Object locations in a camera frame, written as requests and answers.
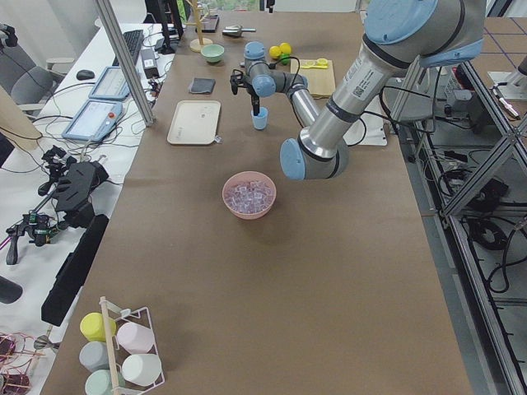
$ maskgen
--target yellow ball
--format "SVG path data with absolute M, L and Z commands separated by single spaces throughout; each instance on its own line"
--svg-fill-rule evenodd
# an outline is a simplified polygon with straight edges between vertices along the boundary
M 273 45 L 271 48 L 269 48 L 269 56 L 273 59 L 280 58 L 280 55 L 282 54 L 282 50 L 280 47 Z
M 291 44 L 289 43 L 281 43 L 280 50 L 286 55 L 291 55 L 293 52 L 293 48 L 291 48 Z

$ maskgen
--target brown table surface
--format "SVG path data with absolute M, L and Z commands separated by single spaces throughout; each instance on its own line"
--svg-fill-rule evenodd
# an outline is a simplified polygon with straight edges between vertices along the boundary
M 233 24 L 258 31 L 222 37 Z M 278 159 L 299 132 L 286 97 L 262 100 L 269 125 L 257 132 L 248 94 L 231 93 L 250 40 L 333 59 L 340 80 L 361 35 L 355 14 L 222 13 L 208 36 L 226 55 L 210 66 L 189 51 L 196 34 L 187 31 L 43 394 L 82 393 L 78 324 L 102 295 L 151 309 L 166 372 L 152 393 L 472 392 L 397 139 L 353 148 L 336 179 L 293 182 Z M 213 94 L 188 94 L 193 77 L 216 78 Z M 221 101 L 223 143 L 167 144 L 178 101 L 201 99 Z M 257 221 L 235 218 L 221 199 L 242 170 L 277 185 Z

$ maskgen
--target keyboard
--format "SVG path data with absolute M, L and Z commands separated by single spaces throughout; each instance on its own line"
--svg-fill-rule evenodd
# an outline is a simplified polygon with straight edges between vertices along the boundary
M 124 42 L 128 46 L 128 51 L 130 51 L 130 56 L 132 57 L 132 63 L 135 65 L 135 63 L 138 62 L 139 53 L 141 52 L 142 47 L 142 30 L 132 30 L 132 31 L 125 31 L 123 33 Z M 115 57 L 114 62 L 112 63 L 112 66 L 118 66 L 119 60 L 117 60 L 117 57 Z

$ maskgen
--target green lime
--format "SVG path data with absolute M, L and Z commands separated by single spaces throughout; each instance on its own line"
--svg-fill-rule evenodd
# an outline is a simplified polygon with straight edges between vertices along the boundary
M 286 55 L 284 53 L 280 55 L 280 63 L 282 63 L 284 66 L 289 64 L 290 61 L 291 59 L 289 59 L 289 55 Z

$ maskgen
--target beige tray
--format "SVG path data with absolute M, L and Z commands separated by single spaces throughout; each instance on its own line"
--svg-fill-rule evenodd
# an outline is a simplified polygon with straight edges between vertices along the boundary
M 166 140 L 170 144 L 211 144 L 216 136 L 220 107 L 220 102 L 215 100 L 181 100 Z

